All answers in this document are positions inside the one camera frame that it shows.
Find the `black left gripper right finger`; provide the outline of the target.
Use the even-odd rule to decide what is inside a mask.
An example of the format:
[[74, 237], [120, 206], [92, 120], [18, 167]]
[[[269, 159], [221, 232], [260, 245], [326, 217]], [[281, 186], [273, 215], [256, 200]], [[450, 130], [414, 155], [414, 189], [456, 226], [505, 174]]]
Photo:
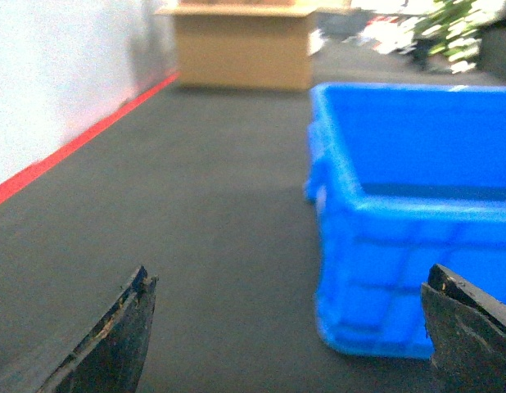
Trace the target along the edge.
[[434, 264], [421, 285], [440, 392], [506, 392], [506, 304]]

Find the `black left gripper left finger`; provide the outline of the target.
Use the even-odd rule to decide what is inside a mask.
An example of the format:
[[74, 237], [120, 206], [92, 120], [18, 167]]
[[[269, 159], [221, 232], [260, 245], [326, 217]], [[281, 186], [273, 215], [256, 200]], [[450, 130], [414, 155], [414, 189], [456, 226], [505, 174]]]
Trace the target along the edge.
[[59, 364], [40, 392], [135, 392], [146, 361], [157, 276], [136, 268], [115, 303]]

